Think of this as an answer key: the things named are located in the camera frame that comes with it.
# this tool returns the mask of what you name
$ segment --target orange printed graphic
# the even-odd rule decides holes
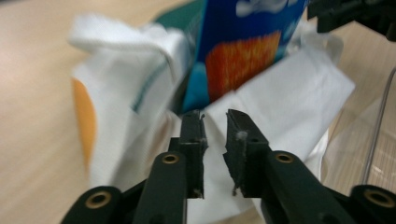
[[[206,56],[206,74],[211,102],[269,67],[279,44],[280,32],[216,45]]]
[[[84,84],[73,78],[73,87],[79,134],[82,142],[82,149],[84,151],[85,165],[88,169],[93,151],[93,142],[96,135],[95,114],[92,101]]]

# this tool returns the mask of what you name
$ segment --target wooden table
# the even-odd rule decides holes
[[[58,223],[88,187],[70,81],[72,69],[88,55],[66,42],[75,16],[93,11],[136,26],[181,2],[26,0],[0,4],[0,223]],[[345,41],[340,68],[357,88],[331,127],[323,181],[348,193],[360,178],[375,106],[396,65],[396,45],[356,23],[335,33]],[[395,85],[370,179],[393,191]],[[262,223],[253,210],[226,222]]]

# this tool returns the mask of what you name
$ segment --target blue packaging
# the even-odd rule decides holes
[[[206,0],[182,110],[202,109],[280,60],[308,0]]]

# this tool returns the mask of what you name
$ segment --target green object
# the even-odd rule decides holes
[[[165,11],[155,21],[165,28],[177,28],[185,33],[191,33],[191,30],[199,29],[204,3],[205,0],[191,1],[180,7]]]

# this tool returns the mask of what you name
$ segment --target white plastic bag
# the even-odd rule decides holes
[[[133,176],[128,184],[144,179],[157,147],[151,140],[169,141],[177,119],[166,111],[191,60],[186,37],[88,14],[77,17],[69,42],[92,53],[73,74],[91,186],[114,185],[124,175]],[[162,124],[166,132],[158,133]],[[135,160],[128,174],[120,171],[127,155]]]
[[[253,205],[249,199],[232,196],[233,181],[225,163],[219,161],[226,152],[229,108],[248,113],[272,150],[295,154],[319,178],[326,132],[353,89],[353,82],[326,52],[302,48],[210,105],[205,110],[209,144],[205,200],[189,201],[189,223],[221,220],[224,214],[237,215]],[[255,204],[260,212],[260,200]]]

